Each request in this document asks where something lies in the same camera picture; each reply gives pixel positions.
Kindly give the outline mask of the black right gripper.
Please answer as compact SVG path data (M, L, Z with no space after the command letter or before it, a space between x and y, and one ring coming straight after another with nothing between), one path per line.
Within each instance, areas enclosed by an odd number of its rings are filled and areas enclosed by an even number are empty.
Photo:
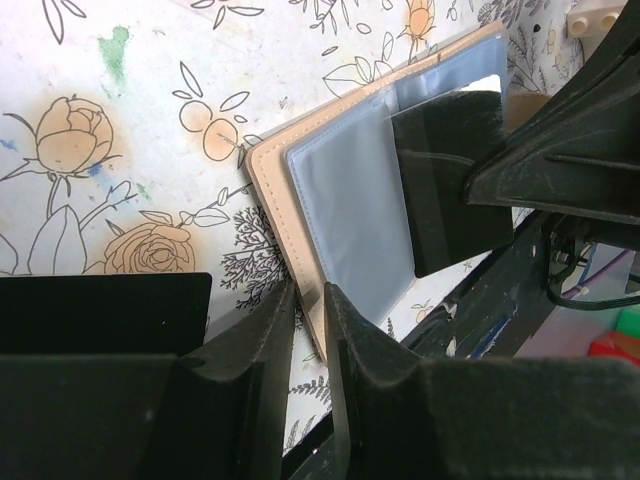
M627 3L583 68L474 170L464 196L582 217L596 241L638 244L638 2Z

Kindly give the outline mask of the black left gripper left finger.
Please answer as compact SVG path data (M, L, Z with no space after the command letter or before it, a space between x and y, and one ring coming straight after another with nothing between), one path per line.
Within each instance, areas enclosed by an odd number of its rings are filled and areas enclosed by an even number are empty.
M1 357L5 479L276 479L295 288L183 356Z

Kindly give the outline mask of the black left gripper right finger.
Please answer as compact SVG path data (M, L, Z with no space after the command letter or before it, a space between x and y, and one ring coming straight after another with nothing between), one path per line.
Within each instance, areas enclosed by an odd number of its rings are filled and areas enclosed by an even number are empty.
M422 357L324 288L341 479L635 479L639 370Z

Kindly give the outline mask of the black credit card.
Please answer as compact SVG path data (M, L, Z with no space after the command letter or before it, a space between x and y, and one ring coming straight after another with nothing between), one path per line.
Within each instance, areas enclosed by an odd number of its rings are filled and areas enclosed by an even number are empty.
M511 209L469 205L464 197L476 164L505 140L500 76L440 93L391 122L416 276L508 245Z
M175 354L201 346L208 273L5 277L4 354Z

